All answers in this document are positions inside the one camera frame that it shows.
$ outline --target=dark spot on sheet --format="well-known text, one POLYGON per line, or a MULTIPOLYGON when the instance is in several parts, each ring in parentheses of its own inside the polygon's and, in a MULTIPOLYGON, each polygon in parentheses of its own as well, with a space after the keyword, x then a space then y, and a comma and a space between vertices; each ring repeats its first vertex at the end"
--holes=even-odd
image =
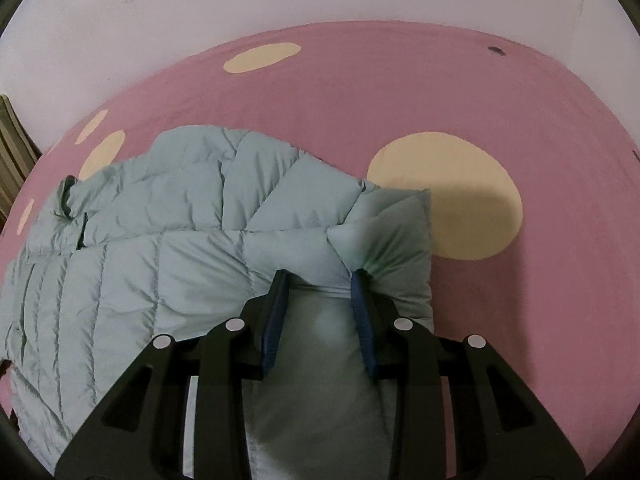
POLYGON ((504 50, 501 49, 499 46, 488 46, 487 50, 490 50, 491 52, 495 52, 496 54, 500 54, 501 56, 506 56, 506 54, 504 53, 504 50))

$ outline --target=mattress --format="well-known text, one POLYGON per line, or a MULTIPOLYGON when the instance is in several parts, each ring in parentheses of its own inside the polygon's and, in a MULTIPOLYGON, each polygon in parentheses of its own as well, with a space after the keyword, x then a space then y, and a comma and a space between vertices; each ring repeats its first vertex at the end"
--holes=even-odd
POLYGON ((258 130, 357 178, 430 188, 436 334, 485 336, 588 469, 620 436, 640 399, 640 156, 558 62, 402 22, 215 47, 105 102, 42 157, 2 234, 0 270, 62 178, 145 153, 183 124, 258 130))

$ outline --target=polka dot sheet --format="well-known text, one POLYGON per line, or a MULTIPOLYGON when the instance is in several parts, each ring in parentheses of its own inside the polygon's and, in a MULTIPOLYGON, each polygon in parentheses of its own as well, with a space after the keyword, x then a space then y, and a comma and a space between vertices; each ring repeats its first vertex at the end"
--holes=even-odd
POLYGON ((553 59, 480 32, 307 25, 190 57, 114 97, 38 162, 0 240, 44 199, 183 124, 250 128, 381 186, 433 193, 436 332, 480 333, 593 468, 640 399, 640 164, 553 59))

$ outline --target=striped curtain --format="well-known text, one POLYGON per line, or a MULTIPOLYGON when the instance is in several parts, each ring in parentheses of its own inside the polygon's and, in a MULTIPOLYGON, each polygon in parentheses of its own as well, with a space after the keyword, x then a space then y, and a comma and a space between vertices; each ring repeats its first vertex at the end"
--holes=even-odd
POLYGON ((0 95, 0 229, 40 150, 25 133, 9 99, 0 95))

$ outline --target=quilted fabric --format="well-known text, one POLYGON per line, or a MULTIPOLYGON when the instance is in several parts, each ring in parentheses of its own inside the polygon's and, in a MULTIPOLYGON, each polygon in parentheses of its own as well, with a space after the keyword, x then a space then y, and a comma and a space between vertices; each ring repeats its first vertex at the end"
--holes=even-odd
POLYGON ((155 335, 207 333, 284 268, 295 279, 276 366, 244 385, 254 478, 386 478, 393 387, 364 371, 350 272, 364 267, 375 290, 431 328, 428 211, 427 192, 380 189, 215 126, 165 132, 145 155, 68 177, 0 298, 22 437, 53 470, 155 335))

